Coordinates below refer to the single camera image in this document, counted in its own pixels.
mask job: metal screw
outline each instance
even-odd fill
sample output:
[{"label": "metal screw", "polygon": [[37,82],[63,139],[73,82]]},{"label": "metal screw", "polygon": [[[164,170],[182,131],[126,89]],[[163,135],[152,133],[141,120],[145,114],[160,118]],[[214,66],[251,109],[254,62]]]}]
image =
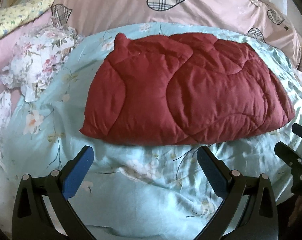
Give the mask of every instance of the metal screw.
[{"label": "metal screw", "polygon": [[263,174],[262,174],[262,178],[263,178],[263,179],[269,179],[269,176],[268,176],[267,174],[263,173]]},{"label": "metal screw", "polygon": [[22,177],[23,180],[28,180],[29,178],[30,178],[29,174],[24,174]]},{"label": "metal screw", "polygon": [[237,170],[233,170],[231,171],[231,174],[235,177],[239,177],[240,176],[240,171],[237,171]]},{"label": "metal screw", "polygon": [[56,177],[56,176],[58,176],[59,174],[60,174],[60,171],[58,171],[58,170],[54,170],[54,171],[51,172],[51,176],[52,176],[52,177]]}]

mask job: red quilted blanket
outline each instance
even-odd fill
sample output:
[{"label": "red quilted blanket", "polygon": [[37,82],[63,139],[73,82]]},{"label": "red quilted blanket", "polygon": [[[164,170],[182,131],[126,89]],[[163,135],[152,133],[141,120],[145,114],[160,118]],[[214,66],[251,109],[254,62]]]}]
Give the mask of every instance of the red quilted blanket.
[{"label": "red quilted blanket", "polygon": [[212,144],[279,129],[295,115],[246,43],[212,34],[118,34],[91,84],[81,132],[114,144]]}]

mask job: pink pillowcase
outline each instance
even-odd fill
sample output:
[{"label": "pink pillowcase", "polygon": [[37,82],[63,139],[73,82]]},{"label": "pink pillowcase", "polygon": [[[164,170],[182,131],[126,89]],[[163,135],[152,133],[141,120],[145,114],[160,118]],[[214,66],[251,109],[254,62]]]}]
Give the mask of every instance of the pink pillowcase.
[{"label": "pink pillowcase", "polygon": [[67,23],[84,36],[147,22],[226,29],[281,49],[295,67],[301,45],[292,23],[271,6],[259,5],[249,0],[55,0],[52,12],[58,25]]},{"label": "pink pillowcase", "polygon": [[[0,72],[13,59],[13,47],[19,38],[25,33],[33,30],[35,27],[48,24],[51,19],[51,15],[51,9],[49,9],[39,18],[28,24],[20,26],[0,40]],[[0,82],[0,93],[2,93],[4,89],[4,85]]]}]

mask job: blue gripper pad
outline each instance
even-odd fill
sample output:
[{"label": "blue gripper pad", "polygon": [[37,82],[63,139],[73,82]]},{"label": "blue gripper pad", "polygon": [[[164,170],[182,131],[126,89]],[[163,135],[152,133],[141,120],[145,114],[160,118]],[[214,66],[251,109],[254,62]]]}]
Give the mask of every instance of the blue gripper pad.
[{"label": "blue gripper pad", "polygon": [[78,155],[64,166],[61,171],[62,194],[66,200],[75,196],[93,161],[93,149],[90,146],[84,146]]},{"label": "blue gripper pad", "polygon": [[230,170],[224,162],[218,160],[208,147],[200,147],[197,153],[198,163],[207,177],[214,193],[226,199],[231,183]]}]

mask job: white floral fabric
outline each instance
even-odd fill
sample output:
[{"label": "white floral fabric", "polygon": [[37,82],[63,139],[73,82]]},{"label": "white floral fabric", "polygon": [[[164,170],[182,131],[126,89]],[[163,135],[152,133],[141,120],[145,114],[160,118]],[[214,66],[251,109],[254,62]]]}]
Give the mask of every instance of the white floral fabric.
[{"label": "white floral fabric", "polygon": [[71,27],[48,25],[26,34],[16,43],[15,56],[0,80],[9,89],[20,88],[26,102],[36,101],[81,40]]}]

